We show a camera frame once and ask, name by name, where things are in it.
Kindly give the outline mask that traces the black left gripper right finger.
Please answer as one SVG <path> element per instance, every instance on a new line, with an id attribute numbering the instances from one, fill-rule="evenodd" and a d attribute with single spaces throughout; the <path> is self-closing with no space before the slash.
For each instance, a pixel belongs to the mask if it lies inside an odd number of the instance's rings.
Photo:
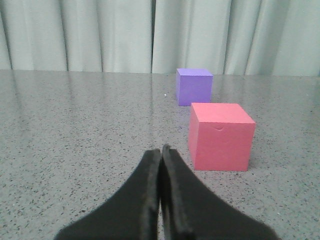
<path id="1" fill-rule="evenodd" d="M 210 191 L 177 150 L 164 145 L 160 198 L 167 240 L 276 240 L 269 226 L 243 214 Z"/>

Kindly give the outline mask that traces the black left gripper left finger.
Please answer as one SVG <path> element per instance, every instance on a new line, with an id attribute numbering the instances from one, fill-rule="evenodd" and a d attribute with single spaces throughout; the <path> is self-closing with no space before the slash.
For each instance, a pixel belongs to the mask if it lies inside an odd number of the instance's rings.
<path id="1" fill-rule="evenodd" d="M 147 150 L 121 188 L 96 210 L 58 232 L 57 240 L 156 240 L 161 152 Z"/>

